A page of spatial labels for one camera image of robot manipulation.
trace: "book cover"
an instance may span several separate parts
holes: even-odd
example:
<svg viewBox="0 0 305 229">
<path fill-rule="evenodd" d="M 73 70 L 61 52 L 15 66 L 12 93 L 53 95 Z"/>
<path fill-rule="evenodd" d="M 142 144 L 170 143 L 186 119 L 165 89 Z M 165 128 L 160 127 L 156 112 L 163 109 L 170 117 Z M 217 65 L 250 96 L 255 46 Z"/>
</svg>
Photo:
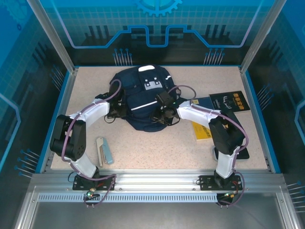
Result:
<svg viewBox="0 0 305 229">
<path fill-rule="evenodd" d="M 196 98 L 193 100 L 193 104 L 200 105 L 209 109 L 214 109 L 210 97 Z M 192 122 L 192 125 L 197 140 L 212 138 L 211 131 L 208 128 L 195 122 Z"/>
<path fill-rule="evenodd" d="M 250 110 L 242 91 L 211 94 L 210 98 L 215 110 L 231 110 L 232 112 Z"/>
</svg>

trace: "yellow book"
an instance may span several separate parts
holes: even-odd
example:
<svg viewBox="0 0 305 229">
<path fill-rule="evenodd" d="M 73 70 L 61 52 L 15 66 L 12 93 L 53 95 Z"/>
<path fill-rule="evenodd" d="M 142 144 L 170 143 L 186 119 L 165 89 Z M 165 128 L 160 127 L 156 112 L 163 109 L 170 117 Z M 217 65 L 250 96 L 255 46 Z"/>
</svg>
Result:
<svg viewBox="0 0 305 229">
<path fill-rule="evenodd" d="M 198 123 L 195 123 L 195 122 L 192 122 L 192 125 L 194 128 L 197 140 L 212 138 L 211 131 L 208 128 L 206 128 Z"/>
</svg>

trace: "gear logo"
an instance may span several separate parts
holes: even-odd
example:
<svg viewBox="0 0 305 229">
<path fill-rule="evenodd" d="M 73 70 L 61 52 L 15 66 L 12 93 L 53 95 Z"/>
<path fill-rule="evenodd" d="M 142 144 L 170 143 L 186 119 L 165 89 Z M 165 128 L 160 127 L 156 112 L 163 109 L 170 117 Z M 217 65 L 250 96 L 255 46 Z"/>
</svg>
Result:
<svg viewBox="0 0 305 229">
<path fill-rule="evenodd" d="M 7 11 L 17 23 L 21 23 L 26 19 L 28 13 L 26 0 L 0 0 L 0 2 L 6 7 Z"/>
<path fill-rule="evenodd" d="M 153 14 L 159 17 L 160 14 L 165 16 L 166 13 L 172 13 L 172 9 L 177 9 L 177 5 L 181 4 L 182 0 L 135 0 L 138 9 L 143 10 L 143 13 Z"/>
</svg>

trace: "beige work surface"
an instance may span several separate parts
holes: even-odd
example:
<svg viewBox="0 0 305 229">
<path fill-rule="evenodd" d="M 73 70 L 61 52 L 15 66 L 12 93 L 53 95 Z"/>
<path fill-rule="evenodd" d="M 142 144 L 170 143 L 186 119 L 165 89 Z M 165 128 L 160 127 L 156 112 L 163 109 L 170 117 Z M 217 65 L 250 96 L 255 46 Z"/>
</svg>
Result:
<svg viewBox="0 0 305 229">
<path fill-rule="evenodd" d="M 98 94 L 109 90 L 109 81 L 115 73 L 127 67 L 80 67 L 71 94 L 67 114 L 71 115 L 92 102 Z M 176 85 L 193 87 L 197 97 L 213 93 L 243 91 L 244 86 L 237 67 L 166 67 Z M 182 97 L 191 98 L 193 93 L 182 88 Z M 236 168 L 267 169 L 262 147 L 251 112 L 236 113 L 237 118 L 249 135 L 250 158 L 237 161 Z M 107 124 L 101 118 L 87 132 L 86 153 L 98 166 L 96 139 L 105 137 L 108 141 L 114 163 L 110 169 L 213 169 L 217 162 L 212 156 L 211 139 L 196 141 L 190 121 L 156 133 L 136 131 L 122 119 Z M 54 156 L 51 169 L 70 169 L 68 163 Z"/>
</svg>

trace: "navy blue backpack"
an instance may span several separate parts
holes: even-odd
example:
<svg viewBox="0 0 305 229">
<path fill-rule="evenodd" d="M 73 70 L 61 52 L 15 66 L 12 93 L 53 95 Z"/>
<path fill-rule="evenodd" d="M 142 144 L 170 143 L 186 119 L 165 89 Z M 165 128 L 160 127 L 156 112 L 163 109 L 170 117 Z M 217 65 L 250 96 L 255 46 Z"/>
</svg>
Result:
<svg viewBox="0 0 305 229">
<path fill-rule="evenodd" d="M 161 106 L 155 99 L 157 94 L 175 86 L 165 68 L 153 64 L 129 68 L 117 73 L 111 82 L 115 79 L 122 83 L 122 102 L 127 105 L 126 116 L 122 119 L 145 132 L 160 131 L 167 126 L 150 119 L 151 113 Z M 172 90 L 170 96 L 176 99 L 176 90 Z"/>
</svg>

